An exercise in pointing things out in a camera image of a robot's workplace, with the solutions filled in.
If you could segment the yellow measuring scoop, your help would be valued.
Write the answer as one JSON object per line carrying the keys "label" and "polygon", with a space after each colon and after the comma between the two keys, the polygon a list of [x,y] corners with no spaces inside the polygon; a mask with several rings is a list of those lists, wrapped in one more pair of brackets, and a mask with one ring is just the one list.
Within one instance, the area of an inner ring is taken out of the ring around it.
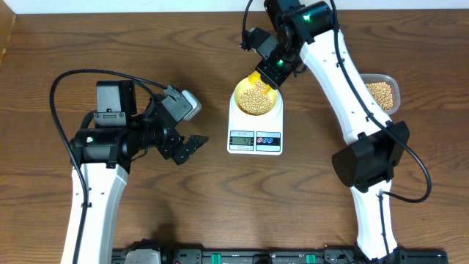
{"label": "yellow measuring scoop", "polygon": [[271,87],[261,80],[260,73],[257,71],[254,71],[248,76],[248,81],[253,88],[262,94],[267,94],[271,90]]}

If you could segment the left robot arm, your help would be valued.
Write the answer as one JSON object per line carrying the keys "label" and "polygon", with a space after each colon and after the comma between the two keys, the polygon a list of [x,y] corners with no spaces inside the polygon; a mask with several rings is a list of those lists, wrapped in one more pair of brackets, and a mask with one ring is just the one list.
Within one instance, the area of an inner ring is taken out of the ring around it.
{"label": "left robot arm", "polygon": [[89,112],[70,141],[73,200],[62,263],[110,263],[117,211],[130,166],[148,149],[185,163],[208,140],[185,138],[176,129],[202,108],[187,90],[167,86],[145,112],[136,109],[137,81],[99,81],[97,109]]}

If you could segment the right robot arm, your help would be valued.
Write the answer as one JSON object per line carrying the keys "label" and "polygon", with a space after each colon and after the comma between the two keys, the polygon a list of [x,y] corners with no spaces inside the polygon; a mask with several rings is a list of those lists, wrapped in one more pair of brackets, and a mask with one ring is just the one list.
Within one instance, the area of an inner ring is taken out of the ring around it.
{"label": "right robot arm", "polygon": [[332,164],[352,192],[358,251],[368,263],[390,260],[398,248],[391,226],[391,184],[409,129],[405,122],[393,123],[368,91],[348,54],[334,3],[272,0],[264,6],[276,32],[273,43],[261,40],[255,30],[244,34],[262,56],[256,72],[273,89],[300,65],[318,80],[346,143],[333,154]]}

